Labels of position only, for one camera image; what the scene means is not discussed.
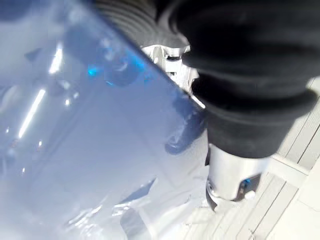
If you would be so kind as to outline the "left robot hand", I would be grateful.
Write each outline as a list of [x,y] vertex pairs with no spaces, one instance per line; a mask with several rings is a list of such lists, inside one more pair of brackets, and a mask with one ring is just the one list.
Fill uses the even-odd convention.
[[317,95],[317,0],[96,0],[94,6],[141,47],[189,46],[192,93],[204,104],[212,210],[259,186],[265,162]]

